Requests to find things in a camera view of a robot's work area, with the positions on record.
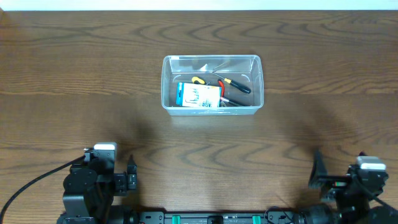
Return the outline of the blue white cardboard box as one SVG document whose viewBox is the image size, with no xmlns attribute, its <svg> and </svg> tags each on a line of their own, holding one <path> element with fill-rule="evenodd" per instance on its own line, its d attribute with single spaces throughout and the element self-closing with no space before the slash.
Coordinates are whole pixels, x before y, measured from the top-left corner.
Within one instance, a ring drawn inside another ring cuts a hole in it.
<svg viewBox="0 0 398 224">
<path fill-rule="evenodd" d="M 219 86 L 194 83 L 178 83 L 175 102 L 182 107 L 217 108 L 220 104 Z"/>
</svg>

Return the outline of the stubby yellow black screwdriver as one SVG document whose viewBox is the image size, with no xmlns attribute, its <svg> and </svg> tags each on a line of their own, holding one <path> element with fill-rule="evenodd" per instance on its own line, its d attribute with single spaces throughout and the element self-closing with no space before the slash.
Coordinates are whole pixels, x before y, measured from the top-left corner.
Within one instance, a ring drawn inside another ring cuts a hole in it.
<svg viewBox="0 0 398 224">
<path fill-rule="evenodd" d="M 198 77 L 198 76 L 194 76 L 191 79 L 193 84 L 198 84 L 198 85 L 209 85 L 209 82 L 206 82 L 204 79 Z"/>
</svg>

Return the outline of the slim black yellow screwdriver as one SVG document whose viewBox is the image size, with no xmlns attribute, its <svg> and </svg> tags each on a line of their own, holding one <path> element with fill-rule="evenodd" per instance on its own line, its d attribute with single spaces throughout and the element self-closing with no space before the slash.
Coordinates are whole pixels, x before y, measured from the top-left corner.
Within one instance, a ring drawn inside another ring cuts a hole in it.
<svg viewBox="0 0 398 224">
<path fill-rule="evenodd" d="M 215 72 L 212 72 L 212 74 L 217 76 L 217 77 L 219 77 L 219 78 L 221 78 L 223 81 L 225 81 L 226 83 L 228 83 L 232 87 L 238 89 L 239 91 L 241 91 L 241 92 L 243 92 L 245 94 L 250 94 L 251 93 L 251 89 L 248 86 L 243 85 L 240 82 L 237 82 L 235 80 L 231 80 L 229 78 L 225 78 L 225 77 L 223 77 L 223 76 L 221 76 L 221 75 L 219 75 L 219 74 L 217 74 Z"/>
</svg>

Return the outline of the red handled pliers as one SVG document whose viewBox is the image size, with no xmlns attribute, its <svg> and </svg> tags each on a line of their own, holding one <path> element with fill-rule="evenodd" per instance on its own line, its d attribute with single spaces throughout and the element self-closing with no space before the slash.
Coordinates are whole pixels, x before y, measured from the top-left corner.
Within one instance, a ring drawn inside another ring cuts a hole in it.
<svg viewBox="0 0 398 224">
<path fill-rule="evenodd" d="M 218 79 L 218 84 L 221 88 L 221 97 L 224 97 L 224 91 L 225 91 L 224 83 L 221 79 Z"/>
</svg>

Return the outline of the small black orange hammer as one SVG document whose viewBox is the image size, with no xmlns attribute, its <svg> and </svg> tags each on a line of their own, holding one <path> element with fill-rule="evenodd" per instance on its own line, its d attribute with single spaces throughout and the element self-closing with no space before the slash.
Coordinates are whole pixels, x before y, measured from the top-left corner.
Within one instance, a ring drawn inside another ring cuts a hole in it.
<svg viewBox="0 0 398 224">
<path fill-rule="evenodd" d="M 241 103 L 238 103 L 237 101 L 233 101 L 233 100 L 227 99 L 225 97 L 221 97 L 220 100 L 222 102 L 229 103 L 229 104 L 231 104 L 233 106 L 243 106 Z"/>
</svg>

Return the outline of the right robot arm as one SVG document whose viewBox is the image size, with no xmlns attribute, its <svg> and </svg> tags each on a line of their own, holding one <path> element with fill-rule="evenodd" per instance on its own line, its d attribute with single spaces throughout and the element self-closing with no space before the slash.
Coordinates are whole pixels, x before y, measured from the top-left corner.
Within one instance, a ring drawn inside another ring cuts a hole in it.
<svg viewBox="0 0 398 224">
<path fill-rule="evenodd" d="M 345 175 L 329 175 L 316 151 L 308 186 L 323 203 L 294 213 L 292 223 L 397 224 L 397 209 L 379 198 L 388 178 L 385 163 L 363 152 Z"/>
</svg>

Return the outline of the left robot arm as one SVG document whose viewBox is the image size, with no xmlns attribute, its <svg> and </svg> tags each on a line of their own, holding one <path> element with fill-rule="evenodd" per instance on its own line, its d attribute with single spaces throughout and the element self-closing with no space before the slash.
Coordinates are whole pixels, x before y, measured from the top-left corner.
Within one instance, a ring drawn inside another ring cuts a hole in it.
<svg viewBox="0 0 398 224">
<path fill-rule="evenodd" d="M 116 196 L 137 189 L 137 165 L 132 156 L 122 173 L 115 173 L 116 150 L 86 148 L 84 156 L 73 162 L 63 181 L 65 212 L 60 224 L 136 224 L 138 214 L 124 205 L 113 205 Z"/>
</svg>

